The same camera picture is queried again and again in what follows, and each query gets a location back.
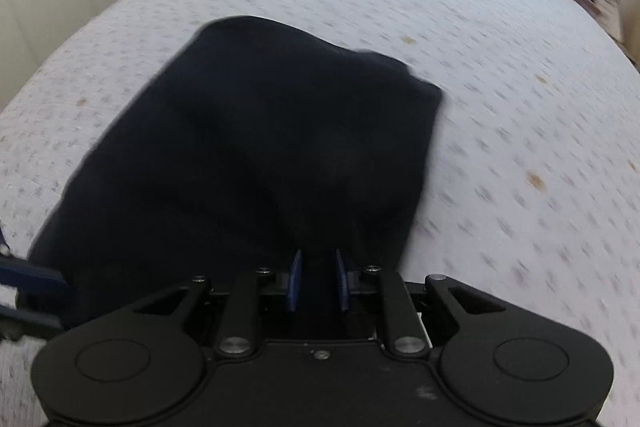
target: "metal screw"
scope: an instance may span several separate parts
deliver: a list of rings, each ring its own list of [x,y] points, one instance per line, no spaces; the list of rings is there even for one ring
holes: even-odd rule
[[[314,351],[314,358],[316,360],[326,360],[331,356],[331,351],[328,349],[318,349]]]
[[[248,351],[251,343],[242,337],[227,337],[220,342],[220,351],[228,355],[240,355]]]
[[[370,266],[365,266],[364,271],[369,274],[380,273],[382,268],[380,266],[376,266],[375,264],[371,264]]]
[[[394,342],[394,348],[398,353],[404,355],[414,355],[420,353],[426,347],[424,340],[418,337],[400,337]]]

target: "bed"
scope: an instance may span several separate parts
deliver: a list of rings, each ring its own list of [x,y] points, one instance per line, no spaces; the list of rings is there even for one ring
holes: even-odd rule
[[[640,76],[573,0],[121,0],[0,114],[0,216],[27,254],[84,154],[204,23],[271,18],[447,95],[402,274],[446,273],[592,335],[603,425],[640,417]],[[2,301],[12,301],[3,290]],[[0,425],[41,425],[40,343],[0,346]]]

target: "black cloth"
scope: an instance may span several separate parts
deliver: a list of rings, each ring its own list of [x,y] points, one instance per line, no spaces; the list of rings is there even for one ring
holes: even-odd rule
[[[395,268],[441,99],[393,58],[260,18],[210,23],[86,156],[31,249],[74,299],[18,302],[76,325],[299,248],[318,273],[336,248]]]

